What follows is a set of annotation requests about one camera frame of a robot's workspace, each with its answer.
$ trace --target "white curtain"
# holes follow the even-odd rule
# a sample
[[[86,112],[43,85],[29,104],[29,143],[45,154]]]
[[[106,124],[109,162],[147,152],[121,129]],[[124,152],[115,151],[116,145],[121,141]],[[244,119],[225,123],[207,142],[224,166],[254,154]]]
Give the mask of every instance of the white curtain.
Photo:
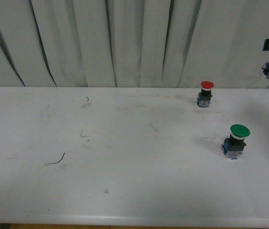
[[[0,0],[0,86],[266,88],[269,0]]]

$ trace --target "green push button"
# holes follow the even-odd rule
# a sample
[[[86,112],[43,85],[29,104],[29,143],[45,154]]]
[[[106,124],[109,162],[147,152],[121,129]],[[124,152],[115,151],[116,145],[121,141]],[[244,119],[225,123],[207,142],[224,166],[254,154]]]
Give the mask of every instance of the green push button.
[[[232,125],[230,130],[237,137],[248,137],[250,135],[250,130],[241,124]]]

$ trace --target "table surface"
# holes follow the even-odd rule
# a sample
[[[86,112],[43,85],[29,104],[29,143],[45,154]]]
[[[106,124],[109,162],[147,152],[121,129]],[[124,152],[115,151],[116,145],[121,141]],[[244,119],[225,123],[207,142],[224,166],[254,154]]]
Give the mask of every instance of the table surface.
[[[0,87],[0,222],[269,228],[269,89],[199,92]]]

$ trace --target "wire scrap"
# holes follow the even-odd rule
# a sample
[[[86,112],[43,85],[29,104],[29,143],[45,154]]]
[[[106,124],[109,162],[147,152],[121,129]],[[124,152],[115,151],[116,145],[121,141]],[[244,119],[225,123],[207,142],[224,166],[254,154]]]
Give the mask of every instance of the wire scrap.
[[[63,157],[64,157],[64,155],[65,155],[65,153],[63,153],[62,158],[61,158],[58,162],[55,162],[55,163],[45,163],[45,165],[46,165],[46,166],[48,166],[48,165],[54,165],[54,164],[57,164],[57,163],[61,162],[62,159],[63,159]]]

